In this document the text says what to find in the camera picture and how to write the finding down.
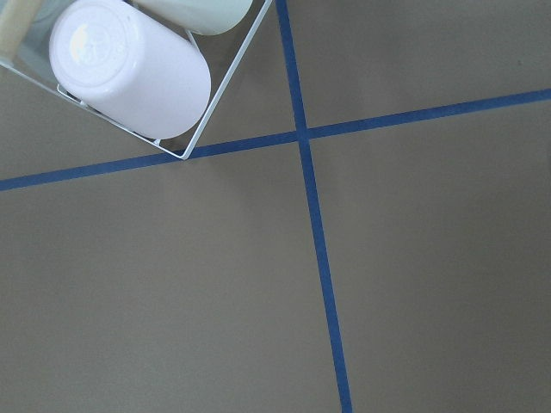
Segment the white cup in rack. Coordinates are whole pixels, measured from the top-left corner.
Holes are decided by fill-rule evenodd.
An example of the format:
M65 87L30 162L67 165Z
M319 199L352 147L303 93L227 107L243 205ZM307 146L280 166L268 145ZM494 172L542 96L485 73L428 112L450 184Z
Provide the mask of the white cup in rack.
M142 0L136 3L194 34L223 34L238 25L252 0Z

